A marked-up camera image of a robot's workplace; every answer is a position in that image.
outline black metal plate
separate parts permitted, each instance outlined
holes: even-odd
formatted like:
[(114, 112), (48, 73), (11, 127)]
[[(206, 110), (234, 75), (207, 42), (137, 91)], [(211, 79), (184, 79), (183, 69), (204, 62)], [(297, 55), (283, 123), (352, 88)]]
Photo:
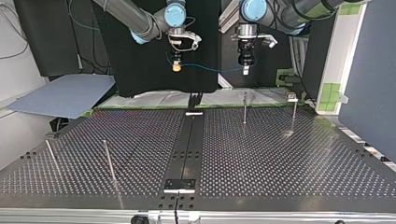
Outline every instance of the black metal plate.
[(193, 210), (396, 212), (396, 174), (325, 118), (298, 109), (293, 119), (288, 107), (249, 109), (247, 124), (243, 109), (204, 114), (204, 140), (190, 144), (201, 162), (185, 167), (197, 178)]

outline black panel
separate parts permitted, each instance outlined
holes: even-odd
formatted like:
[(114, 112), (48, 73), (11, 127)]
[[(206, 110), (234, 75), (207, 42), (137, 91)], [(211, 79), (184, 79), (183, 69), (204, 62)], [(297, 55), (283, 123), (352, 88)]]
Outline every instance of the black panel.
[(15, 0), (42, 77), (78, 73), (78, 56), (65, 0)]
[[(137, 0), (137, 5), (154, 13), (166, 7), (165, 1)], [(115, 79), (120, 95), (134, 96), (145, 91), (179, 90), (212, 92), (218, 86), (216, 72), (197, 67), (184, 67), (174, 73), (166, 60), (170, 52), (166, 36), (141, 46), (134, 42), (129, 29), (99, 6), (94, 11), (99, 22), (107, 53), (115, 70)], [(213, 0), (189, 1), (186, 5), (189, 16), (196, 19), (189, 27), (203, 41), (195, 52), (184, 54), (184, 63), (199, 63), (210, 68), (218, 67), (219, 2)]]
[(74, 0), (70, 7), (70, 13), (80, 24), (96, 29), (88, 29), (75, 22), (72, 23), (76, 33), (78, 52), (82, 58), (88, 61), (82, 60), (83, 72), (104, 74), (108, 68), (108, 58), (91, 0)]
[(320, 81), (323, 77), (324, 65), (327, 59), (332, 28), (335, 17), (324, 21), (315, 21), (311, 26), (308, 50), (306, 52), (303, 82), (312, 98), (318, 98)]
[(340, 121), (364, 141), (396, 161), (396, 8), (394, 0), (367, 5), (350, 70)]

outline cable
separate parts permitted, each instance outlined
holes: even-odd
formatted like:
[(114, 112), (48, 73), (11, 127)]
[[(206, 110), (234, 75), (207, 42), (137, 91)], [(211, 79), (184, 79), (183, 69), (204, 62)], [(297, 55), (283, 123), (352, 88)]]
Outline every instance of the cable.
[(92, 57), (93, 57), (93, 61), (94, 61), (99, 67), (108, 68), (108, 63), (107, 63), (107, 65), (101, 65), (101, 64), (99, 64), (99, 62), (98, 62), (97, 59), (96, 59), (96, 52), (95, 52), (95, 49), (96, 49), (96, 45), (95, 45), (95, 31), (92, 30)]
[(265, 1), (267, 2), (267, 5), (269, 6), (269, 8), (270, 8), (271, 11), (273, 12), (273, 14), (275, 15), (276, 20), (279, 21), (279, 23), (280, 23), (282, 26), (284, 26), (285, 28), (290, 29), (290, 30), (295, 30), (295, 29), (302, 28), (302, 27), (300, 27), (300, 25), (298, 25), (298, 26), (296, 26), (296, 27), (292, 27), (292, 26), (287, 25), (285, 22), (283, 22), (283, 20), (281, 20), (281, 19), (279, 18), (279, 16), (278, 16), (278, 11), (274, 10), (273, 6), (271, 6), (271, 3), (270, 3), (268, 0), (265, 0)]
[(14, 58), (14, 57), (20, 56), (21, 54), (23, 54), (27, 50), (28, 47), (29, 47), (29, 44), (26, 43), (24, 49), (21, 52), (13, 54), (13, 55), (5, 56), (5, 57), (0, 57), (0, 60), (9, 59), (9, 58)]
[(191, 22), (187, 23), (186, 25), (184, 25), (185, 28), (193, 25), (195, 23), (195, 18), (194, 17), (186, 17), (186, 19), (190, 19)]
[[(5, 7), (5, 8), (7, 8), (8, 10), (10, 10), (10, 11), (14, 14), (14, 16), (17, 18), (17, 20), (20, 19), (20, 17), (18, 16), (17, 11), (15, 11), (15, 9), (14, 9), (13, 7), (11, 7), (11, 6), (9, 6), (9, 5), (5, 4), (5, 3), (2, 3), (2, 2), (0, 2), (0, 7)], [(9, 17), (7, 16), (7, 14), (6, 14), (3, 10), (1, 10), (1, 12), (2, 12), (3, 16), (6, 18), (7, 22), (9, 23), (9, 25), (11, 25), (11, 27), (14, 29), (15, 33), (17, 33), (17, 35), (18, 35), (20, 38), (22, 38), (23, 40), (26, 41), (26, 37), (24, 36), (23, 30), (21, 29), (21, 32), (20, 32), (20, 31), (17, 29), (17, 27), (15, 27), (14, 23), (12, 23), (12, 21), (9, 19)]]
[(332, 17), (335, 13), (336, 10), (334, 10), (330, 15), (328, 16), (321, 16), (321, 17), (317, 17), (317, 18), (312, 18), (312, 17), (308, 17), (306, 16), (304, 13), (302, 13), (296, 6), (295, 4), (295, 0), (291, 0), (291, 6), (293, 7), (294, 11), (297, 13), (297, 15), (299, 15), (299, 17), (307, 20), (307, 21), (324, 21), (329, 19), (330, 17)]
[(70, 2), (69, 2), (69, 16), (70, 16), (70, 18), (72, 19), (72, 21), (73, 21), (75, 24), (77, 24), (77, 25), (79, 25), (79, 26), (81, 26), (81, 27), (83, 27), (83, 28), (91, 29), (91, 30), (94, 30), (94, 31), (100, 31), (100, 30), (99, 30), (98, 28), (96, 28), (96, 27), (91, 27), (91, 26), (84, 25), (84, 24), (81, 24), (80, 22), (78, 22), (78, 21), (73, 17), (73, 14), (72, 14), (72, 3), (73, 3), (73, 0), (70, 0)]
[[(291, 37), (291, 47), (294, 48), (294, 37), (293, 37), (293, 36)], [(295, 53), (295, 51), (293, 51), (293, 60), (294, 60), (294, 63), (296, 64), (297, 77), (300, 79), (301, 84), (303, 85), (306, 94), (308, 95), (308, 97), (310, 98), (310, 100), (312, 101), (312, 103), (314, 104), (314, 106), (317, 107), (317, 103), (315, 102), (316, 99), (314, 99), (314, 98), (311, 96), (311, 94), (309, 94), (308, 89), (306, 88), (306, 86), (305, 86), (305, 84), (304, 84), (304, 82), (303, 82), (303, 77), (301, 76), (301, 73), (300, 73), (300, 71), (298, 70), (297, 59), (296, 59), (296, 53)]]
[[(14, 8), (12, 8), (11, 6), (9, 6), (9, 5), (5, 4), (5, 3), (0, 3), (0, 7), (8, 8), (8, 9), (15, 15), (15, 17), (19, 20), (18, 13), (15, 11)], [(3, 60), (3, 59), (10, 59), (10, 58), (14, 58), (14, 57), (17, 57), (17, 56), (22, 55), (22, 54), (28, 49), (29, 43), (26, 41), (26, 37), (24, 37), (23, 31), (19, 32), (18, 29), (17, 29), (17, 27), (15, 27), (15, 25), (11, 22), (11, 20), (10, 20), (9, 17), (6, 15), (6, 13), (5, 13), (3, 10), (1, 10), (1, 12), (2, 12), (3, 16), (6, 18), (7, 22), (11, 25), (11, 27), (13, 28), (13, 30), (15, 31), (15, 33), (16, 33), (20, 38), (22, 38), (22, 39), (26, 42), (26, 45), (25, 45), (25, 47), (23, 48), (23, 50), (21, 50), (21, 51), (18, 52), (18, 53), (12, 54), (12, 55), (0, 57), (0, 60)]]
[[(166, 56), (166, 60), (169, 62), (169, 64), (173, 66), (173, 64), (172, 64), (171, 61), (169, 60), (169, 57), (168, 57), (168, 53), (167, 53), (167, 52), (165, 52), (165, 56)], [(194, 67), (200, 67), (200, 68), (202, 68), (202, 69), (205, 69), (205, 70), (208, 70), (208, 71), (211, 71), (211, 72), (217, 72), (217, 73), (228, 73), (228, 72), (240, 71), (240, 70), (243, 70), (243, 69), (244, 69), (243, 67), (240, 67), (240, 68), (229, 69), (229, 70), (218, 70), (218, 69), (214, 69), (214, 68), (208, 68), (208, 67), (203, 66), (203, 65), (200, 65), (200, 64), (198, 64), (198, 63), (183, 63), (181, 66), (194, 66)]]

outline metal rod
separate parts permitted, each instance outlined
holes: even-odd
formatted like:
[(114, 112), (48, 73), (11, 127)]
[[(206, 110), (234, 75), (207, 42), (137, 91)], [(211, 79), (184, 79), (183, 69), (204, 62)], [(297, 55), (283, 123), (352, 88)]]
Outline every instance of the metal rod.
[(245, 92), (244, 95), (244, 124), (247, 123), (247, 116), (248, 116), (248, 94)]
[(297, 101), (294, 103), (294, 110), (293, 110), (293, 118), (296, 118), (296, 111), (297, 111)]
[(50, 145), (50, 141), (46, 140), (46, 143), (47, 143), (47, 147), (49, 149), (50, 156), (52, 157), (53, 160), (56, 160), (55, 155), (53, 154), (53, 151), (52, 151), (52, 147)]
[(245, 105), (245, 111), (244, 111), (244, 123), (247, 123), (247, 112), (248, 112), (248, 107)]
[(108, 161), (108, 166), (110, 167), (111, 176), (113, 177), (113, 180), (117, 181), (116, 174), (114, 173), (114, 169), (113, 169), (113, 162), (111, 161), (110, 151), (108, 150), (108, 145), (106, 140), (103, 140), (103, 146), (105, 147), (105, 152), (107, 155), (107, 161)]

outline black cable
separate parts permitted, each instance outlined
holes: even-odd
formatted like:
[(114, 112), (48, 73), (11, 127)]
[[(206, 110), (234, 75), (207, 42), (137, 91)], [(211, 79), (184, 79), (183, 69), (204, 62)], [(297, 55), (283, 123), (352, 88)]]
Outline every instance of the black cable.
[(175, 211), (174, 211), (174, 213), (175, 213), (175, 224), (178, 224), (178, 215), (177, 215), (178, 196), (179, 195), (177, 195), (177, 200), (176, 200), (176, 204), (175, 204)]
[(106, 73), (106, 72), (105, 72), (104, 70), (102, 70), (101, 68), (96, 67), (95, 64), (93, 64), (93, 62), (91, 62), (90, 60), (81, 57), (81, 55), (80, 55), (79, 57), (81, 58), (82, 61), (84, 61), (85, 63), (89, 64), (89, 65), (93, 68), (93, 70), (92, 70), (93, 73), (95, 72), (95, 69), (98, 70), (99, 72), (103, 73), (103, 74)]
[(295, 30), (295, 29), (301, 28), (301, 27), (299, 27), (299, 26), (297, 26), (297, 27), (291, 27), (291, 26), (287, 25), (285, 22), (283, 22), (283, 20), (281, 20), (281, 19), (279, 18), (278, 13), (277, 13), (277, 12), (274, 10), (274, 8), (271, 6), (270, 2), (269, 2), (268, 0), (265, 0), (265, 1), (267, 2), (267, 5), (270, 7), (271, 11), (273, 11), (273, 14), (276, 16), (276, 20), (279, 21), (279, 23), (280, 23), (282, 26), (284, 26), (285, 28), (290, 29), (290, 30)]
[(76, 34), (75, 25), (74, 25), (74, 23), (73, 23), (72, 20), (70, 20), (70, 23), (71, 23), (71, 25), (72, 25), (73, 37), (74, 37), (74, 39), (75, 39), (76, 50), (77, 50), (77, 54), (79, 55), (79, 58), (80, 58), (83, 62), (87, 63), (88, 65), (90, 65), (90, 66), (92, 67), (91, 73), (94, 73), (94, 72), (95, 72), (95, 69), (96, 69), (96, 70), (98, 70), (99, 72), (105, 74), (106, 72), (105, 72), (104, 70), (102, 70), (101, 68), (98, 68), (97, 66), (94, 65), (93, 62), (91, 62), (90, 60), (86, 59), (85, 57), (83, 57), (83, 56), (81, 55), (80, 49), (79, 49), (79, 46), (78, 46), (78, 39), (77, 39), (77, 34)]
[(21, 52), (16, 53), (16, 54), (12, 54), (12, 55), (9, 55), (9, 56), (1, 57), (0, 60), (2, 60), (2, 59), (10, 59), (10, 58), (15, 58), (17, 56), (20, 56), (21, 54), (23, 54), (27, 50), (28, 47), (29, 47), (29, 44), (26, 43), (26, 46), (24, 47), (24, 49)]
[(322, 5), (327, 8), (330, 12), (334, 12), (336, 9), (330, 6), (329, 2), (327, 0), (320, 0)]
[[(93, 19), (93, 15), (92, 15), (92, 27), (94, 26), (94, 19)], [(93, 61), (102, 68), (108, 68), (108, 65), (101, 65), (99, 64), (99, 62), (96, 59), (96, 45), (95, 45), (95, 30), (92, 30), (92, 57), (93, 57)]]
[(317, 107), (316, 99), (314, 99), (314, 98), (311, 96), (311, 94), (309, 94), (308, 89), (306, 88), (306, 86), (305, 86), (305, 84), (304, 84), (304, 82), (303, 82), (303, 77), (301, 76), (300, 71), (298, 70), (297, 59), (296, 59), (296, 53), (295, 53), (295, 50), (294, 50), (294, 37), (293, 37), (293, 36), (291, 37), (291, 41), (292, 41), (292, 43), (293, 43), (293, 46), (292, 46), (292, 47), (293, 47), (293, 60), (294, 60), (294, 63), (295, 63), (295, 65), (296, 65), (296, 71), (297, 71), (297, 74), (296, 74), (296, 75), (297, 75), (297, 77), (300, 79), (301, 84), (303, 85), (303, 88), (304, 88), (306, 94), (308, 95), (309, 99), (312, 101), (312, 103), (314, 104), (314, 106)]
[(334, 10), (329, 16), (322, 16), (322, 17), (317, 17), (317, 18), (313, 18), (313, 17), (308, 17), (306, 16), (304, 13), (302, 13), (296, 6), (295, 4), (295, 0), (291, 0), (291, 6), (293, 7), (294, 11), (297, 13), (297, 15), (299, 15), (299, 17), (307, 20), (307, 21), (324, 21), (329, 19), (330, 17), (332, 17), (336, 10)]

